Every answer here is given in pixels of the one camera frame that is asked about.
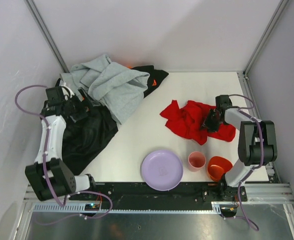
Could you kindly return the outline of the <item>red cloth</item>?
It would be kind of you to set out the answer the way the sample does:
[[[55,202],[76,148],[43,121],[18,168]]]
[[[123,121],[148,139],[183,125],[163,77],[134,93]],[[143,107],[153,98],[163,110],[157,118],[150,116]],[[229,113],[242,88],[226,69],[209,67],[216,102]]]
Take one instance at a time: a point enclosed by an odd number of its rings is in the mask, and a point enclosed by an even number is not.
[[[178,102],[173,100],[160,112],[160,116],[167,120],[165,126],[174,134],[194,140],[200,145],[204,145],[208,137],[232,142],[236,136],[236,128],[232,125],[222,124],[218,132],[208,132],[207,129],[202,128],[204,120],[214,108],[212,105],[193,100],[187,101],[187,104],[180,108]]]

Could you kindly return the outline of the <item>grey zip hoodie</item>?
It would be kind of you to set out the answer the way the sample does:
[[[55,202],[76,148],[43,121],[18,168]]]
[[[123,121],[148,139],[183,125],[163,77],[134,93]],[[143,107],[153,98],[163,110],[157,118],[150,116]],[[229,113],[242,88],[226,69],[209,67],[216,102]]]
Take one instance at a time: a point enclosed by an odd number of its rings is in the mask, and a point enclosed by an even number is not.
[[[60,78],[78,97],[82,88],[94,102],[106,106],[112,118],[125,123],[144,99],[150,74],[129,69],[103,54],[72,66]]]

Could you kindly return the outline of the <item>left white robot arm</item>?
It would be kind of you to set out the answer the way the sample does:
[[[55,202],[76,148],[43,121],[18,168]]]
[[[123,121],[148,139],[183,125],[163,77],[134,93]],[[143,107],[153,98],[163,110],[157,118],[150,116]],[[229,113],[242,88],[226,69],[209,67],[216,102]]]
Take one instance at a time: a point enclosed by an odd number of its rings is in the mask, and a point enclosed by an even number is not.
[[[95,187],[90,174],[75,175],[63,162],[63,134],[67,120],[78,120],[88,109],[76,94],[66,86],[55,86],[45,90],[47,100],[40,113],[42,134],[38,154],[32,165],[25,168],[25,175],[40,201],[54,199],[59,206],[73,194]]]

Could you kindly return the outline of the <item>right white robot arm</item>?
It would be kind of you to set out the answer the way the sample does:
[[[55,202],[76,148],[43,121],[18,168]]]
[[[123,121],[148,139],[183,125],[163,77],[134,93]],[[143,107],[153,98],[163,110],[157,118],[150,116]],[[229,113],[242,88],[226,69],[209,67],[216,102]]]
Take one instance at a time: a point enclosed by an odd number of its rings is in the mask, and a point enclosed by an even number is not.
[[[217,133],[222,126],[233,126],[240,133],[238,160],[222,175],[216,186],[212,187],[219,194],[230,188],[238,190],[254,171],[274,162],[278,156],[274,122],[261,120],[244,112],[244,109],[255,108],[252,100],[251,107],[240,107],[232,104],[231,96],[215,97],[216,107],[209,111],[201,126],[208,133]]]

